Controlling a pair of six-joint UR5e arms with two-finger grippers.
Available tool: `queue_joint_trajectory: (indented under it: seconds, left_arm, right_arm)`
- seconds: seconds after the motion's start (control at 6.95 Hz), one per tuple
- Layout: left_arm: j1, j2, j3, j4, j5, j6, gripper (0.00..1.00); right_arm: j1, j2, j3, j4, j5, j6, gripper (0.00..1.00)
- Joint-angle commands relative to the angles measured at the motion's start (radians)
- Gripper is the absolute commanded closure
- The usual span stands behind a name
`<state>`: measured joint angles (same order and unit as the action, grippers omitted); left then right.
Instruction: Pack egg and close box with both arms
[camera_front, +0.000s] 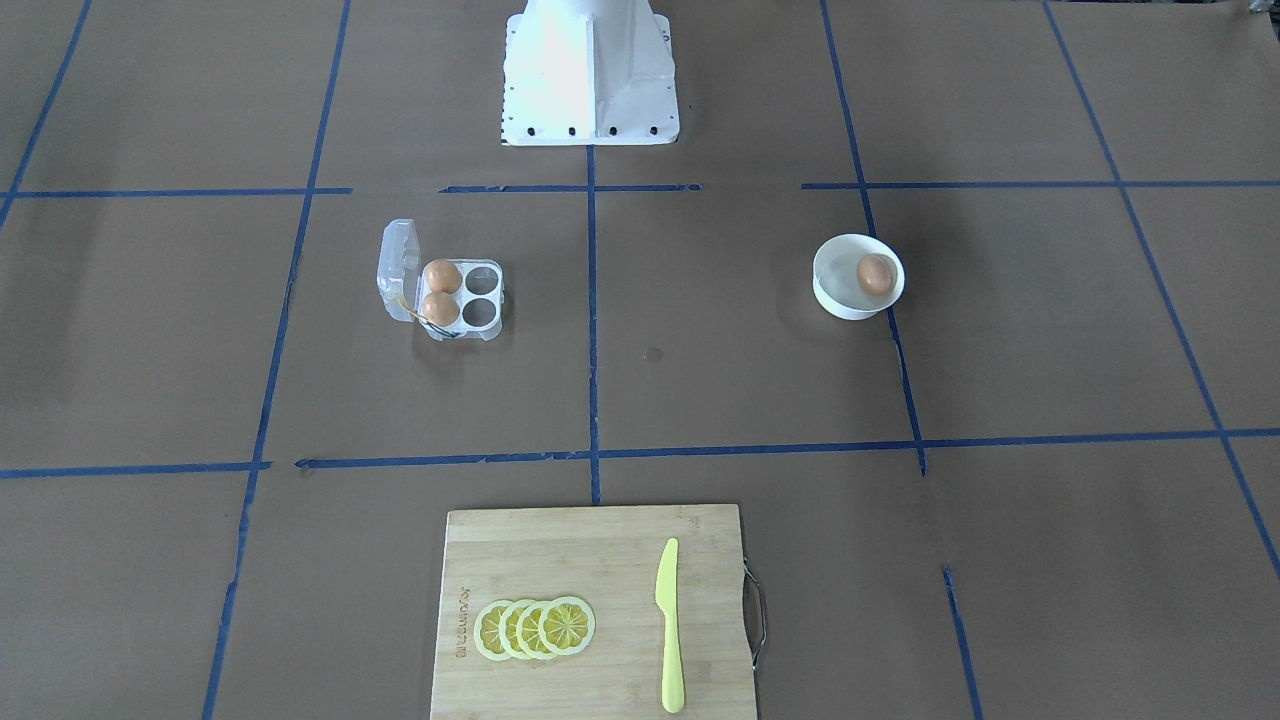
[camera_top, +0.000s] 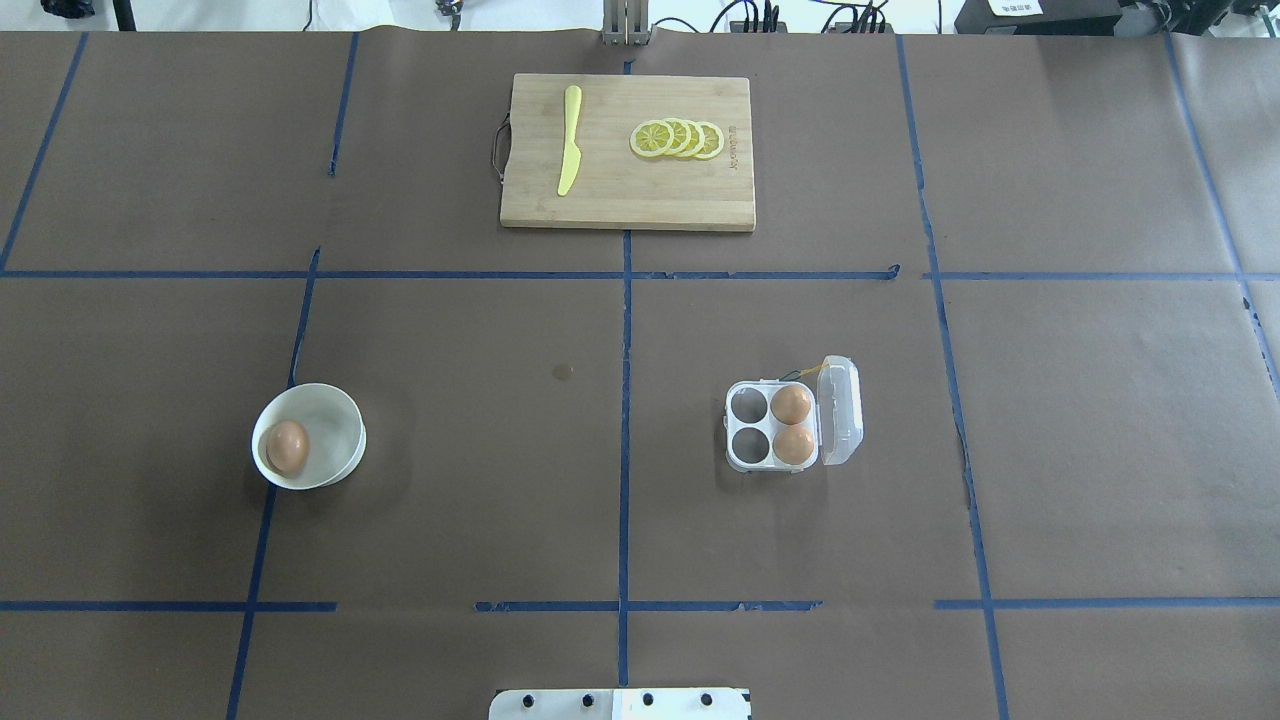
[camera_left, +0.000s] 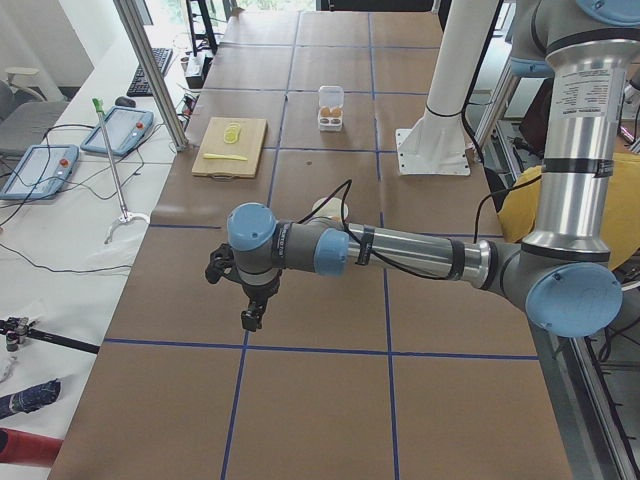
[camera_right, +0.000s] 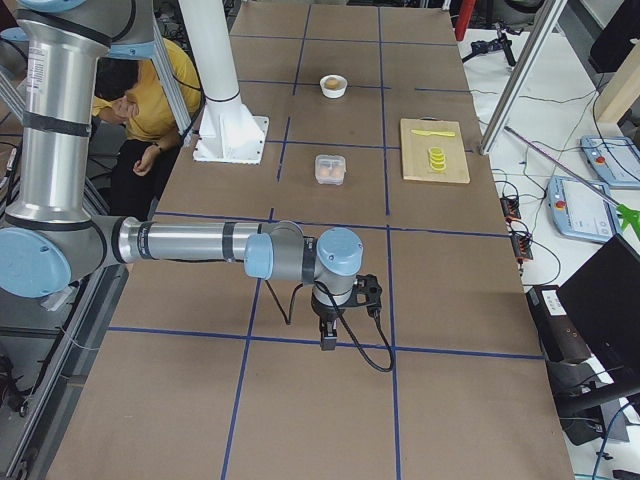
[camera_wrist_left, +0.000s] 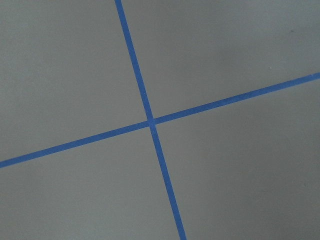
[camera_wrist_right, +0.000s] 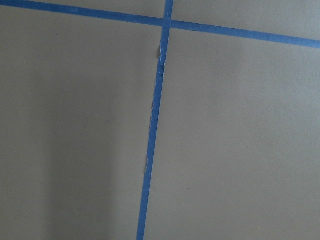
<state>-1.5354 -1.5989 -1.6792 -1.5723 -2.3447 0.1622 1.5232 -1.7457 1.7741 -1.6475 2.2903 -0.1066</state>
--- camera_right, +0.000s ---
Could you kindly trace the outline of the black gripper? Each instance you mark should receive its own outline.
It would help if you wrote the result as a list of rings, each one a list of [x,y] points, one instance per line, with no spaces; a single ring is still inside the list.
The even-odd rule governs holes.
[[[337,321],[341,310],[332,304],[320,302],[315,295],[311,297],[311,307],[319,319],[320,347],[322,351],[332,351],[337,342]]]

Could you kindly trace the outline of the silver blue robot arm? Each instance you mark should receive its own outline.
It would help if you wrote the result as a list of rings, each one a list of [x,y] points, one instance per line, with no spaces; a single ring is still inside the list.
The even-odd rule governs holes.
[[[83,206],[97,65],[158,59],[149,1],[23,1],[29,41],[20,187],[1,229],[1,286],[39,298],[96,270],[141,260],[241,263],[262,280],[312,289],[320,345],[331,350],[348,308],[365,304],[363,245],[346,228],[317,238],[293,222],[164,224],[93,215]]]

